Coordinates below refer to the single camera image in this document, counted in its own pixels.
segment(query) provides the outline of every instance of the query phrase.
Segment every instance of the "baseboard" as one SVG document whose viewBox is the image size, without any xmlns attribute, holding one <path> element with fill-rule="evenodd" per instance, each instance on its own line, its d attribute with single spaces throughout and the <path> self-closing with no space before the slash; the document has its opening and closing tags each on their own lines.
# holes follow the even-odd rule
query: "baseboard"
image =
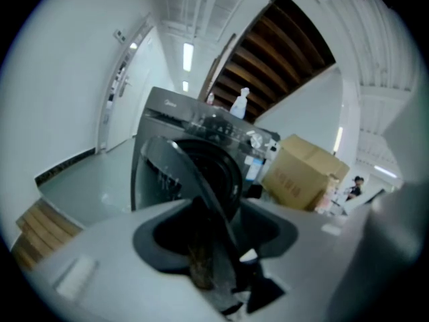
<svg viewBox="0 0 429 322">
<path fill-rule="evenodd" d="M 72 158 L 69 158 L 68 160 L 65 160 L 57 164 L 56 166 L 52 167 L 51 169 L 48 169 L 47 171 L 41 173 L 40 175 L 37 175 L 34 178 L 37 187 L 39 187 L 41 184 L 44 184 L 46 181 L 52 179 L 54 176 L 60 174 L 63 170 L 67 169 L 68 167 L 94 154 L 95 154 L 95 148 L 87 150 L 85 152 L 82 152 L 80 154 L 73 156 Z"/>
</svg>

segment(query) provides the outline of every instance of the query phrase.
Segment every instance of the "washing machine drum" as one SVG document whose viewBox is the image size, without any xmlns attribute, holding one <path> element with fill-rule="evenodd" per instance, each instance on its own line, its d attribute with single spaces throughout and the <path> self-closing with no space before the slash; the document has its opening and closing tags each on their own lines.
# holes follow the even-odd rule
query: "washing machine drum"
<svg viewBox="0 0 429 322">
<path fill-rule="evenodd" d="M 222 148 L 200 140 L 176 140 L 207 180 L 228 219 L 236 213 L 243 179 L 237 163 Z"/>
</svg>

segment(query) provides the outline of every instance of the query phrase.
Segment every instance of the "wooden step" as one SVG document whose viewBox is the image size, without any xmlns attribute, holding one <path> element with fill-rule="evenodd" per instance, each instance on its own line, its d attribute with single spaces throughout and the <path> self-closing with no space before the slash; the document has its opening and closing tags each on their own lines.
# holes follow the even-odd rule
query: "wooden step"
<svg viewBox="0 0 429 322">
<path fill-rule="evenodd" d="M 28 270 L 82 231 L 41 199 L 17 220 L 17 225 L 22 234 L 11 252 L 17 263 Z"/>
</svg>

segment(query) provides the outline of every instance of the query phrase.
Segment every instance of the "spray bottle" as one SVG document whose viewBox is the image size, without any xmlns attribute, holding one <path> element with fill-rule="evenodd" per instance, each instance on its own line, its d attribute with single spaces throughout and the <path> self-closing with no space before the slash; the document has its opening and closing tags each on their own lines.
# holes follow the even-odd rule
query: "spray bottle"
<svg viewBox="0 0 429 322">
<path fill-rule="evenodd" d="M 246 97 L 248 96 L 249 93 L 250 91 L 247 87 L 241 89 L 241 95 L 235 99 L 235 102 L 231 107 L 231 110 L 229 110 L 229 113 L 231 115 L 234 115 L 235 117 L 238 117 L 240 119 L 244 118 L 244 114 L 246 113 L 246 106 L 247 106 Z"/>
<path fill-rule="evenodd" d="M 213 105 L 213 101 L 215 100 L 215 95 L 213 93 L 210 92 L 210 94 L 207 97 L 207 103 L 209 105 Z"/>
</svg>

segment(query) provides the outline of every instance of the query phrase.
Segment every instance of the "person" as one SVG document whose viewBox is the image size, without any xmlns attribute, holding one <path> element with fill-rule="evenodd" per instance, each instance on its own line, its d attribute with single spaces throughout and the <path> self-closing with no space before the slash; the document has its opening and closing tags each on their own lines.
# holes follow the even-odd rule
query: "person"
<svg viewBox="0 0 429 322">
<path fill-rule="evenodd" d="M 355 185 L 351 188 L 351 191 L 349 192 L 346 201 L 356 198 L 357 196 L 360 196 L 362 194 L 361 186 L 363 185 L 363 182 L 364 179 L 361 176 L 356 176 Z"/>
</svg>

